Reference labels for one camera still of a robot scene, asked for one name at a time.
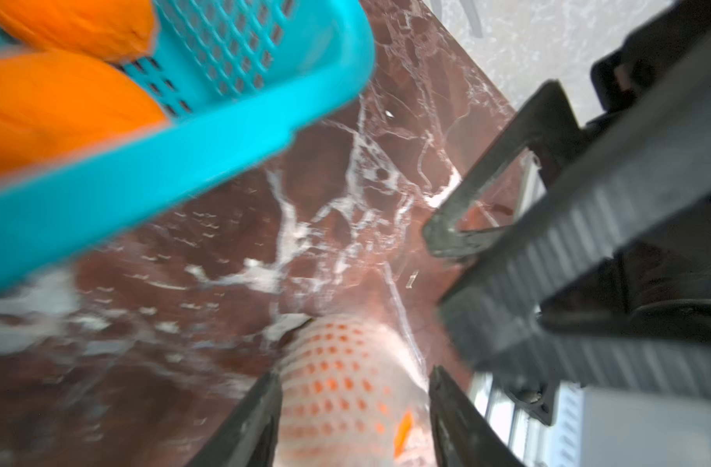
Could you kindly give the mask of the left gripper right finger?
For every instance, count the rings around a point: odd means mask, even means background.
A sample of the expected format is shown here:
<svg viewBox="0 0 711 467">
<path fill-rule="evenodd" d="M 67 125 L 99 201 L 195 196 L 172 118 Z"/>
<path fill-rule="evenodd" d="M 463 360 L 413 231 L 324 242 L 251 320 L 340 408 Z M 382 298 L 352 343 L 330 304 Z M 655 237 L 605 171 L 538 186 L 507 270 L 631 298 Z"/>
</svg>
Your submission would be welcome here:
<svg viewBox="0 0 711 467">
<path fill-rule="evenodd" d="M 429 400 L 439 467 L 524 467 L 442 366 L 431 370 Z"/>
</svg>

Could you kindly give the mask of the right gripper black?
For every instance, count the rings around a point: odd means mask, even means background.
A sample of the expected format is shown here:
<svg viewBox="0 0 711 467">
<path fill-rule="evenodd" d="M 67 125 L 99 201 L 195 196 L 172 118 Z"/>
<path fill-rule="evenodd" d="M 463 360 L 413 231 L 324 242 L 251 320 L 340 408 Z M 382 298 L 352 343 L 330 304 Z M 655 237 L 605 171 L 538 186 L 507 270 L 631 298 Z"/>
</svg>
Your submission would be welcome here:
<svg viewBox="0 0 711 467">
<path fill-rule="evenodd" d="M 423 227 L 468 269 L 438 313 L 458 356 L 711 402 L 711 1 L 679 1 L 593 64 L 581 126 L 542 84 Z"/>
</svg>

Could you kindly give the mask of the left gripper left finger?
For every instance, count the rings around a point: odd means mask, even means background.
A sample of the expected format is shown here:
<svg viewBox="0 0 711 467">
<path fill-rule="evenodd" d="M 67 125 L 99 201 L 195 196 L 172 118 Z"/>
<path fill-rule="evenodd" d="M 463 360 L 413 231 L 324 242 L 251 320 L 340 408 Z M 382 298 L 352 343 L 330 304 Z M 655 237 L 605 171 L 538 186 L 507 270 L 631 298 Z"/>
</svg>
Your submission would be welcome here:
<svg viewBox="0 0 711 467">
<path fill-rule="evenodd" d="M 274 465 L 283 405 L 280 375 L 260 377 L 187 467 Z"/>
</svg>

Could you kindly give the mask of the netted orange top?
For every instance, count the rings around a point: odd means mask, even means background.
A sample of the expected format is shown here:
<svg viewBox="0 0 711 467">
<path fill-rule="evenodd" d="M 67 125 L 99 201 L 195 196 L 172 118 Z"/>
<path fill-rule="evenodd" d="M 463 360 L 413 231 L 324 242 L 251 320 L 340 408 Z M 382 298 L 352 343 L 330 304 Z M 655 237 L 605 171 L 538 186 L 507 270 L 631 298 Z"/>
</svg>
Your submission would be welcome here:
<svg viewBox="0 0 711 467">
<path fill-rule="evenodd" d="M 278 466 L 396 466 L 429 431 L 427 383 L 390 326 L 314 319 L 279 365 Z"/>
</svg>

